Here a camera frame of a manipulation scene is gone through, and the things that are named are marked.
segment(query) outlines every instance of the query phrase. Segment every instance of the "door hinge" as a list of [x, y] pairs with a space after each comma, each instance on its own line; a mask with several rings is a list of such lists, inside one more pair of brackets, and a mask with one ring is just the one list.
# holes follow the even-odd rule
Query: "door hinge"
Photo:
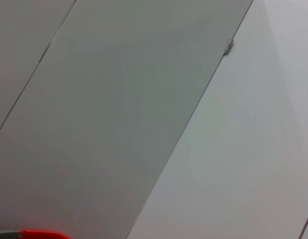
[[227, 49], [224, 51], [224, 54], [223, 54], [224, 56], [227, 56], [227, 55], [230, 53], [230, 51], [231, 51], [233, 45], [234, 45], [234, 40], [232, 39], [232, 40], [229, 42], [229, 44], [228, 44], [228, 46], [227, 46]]

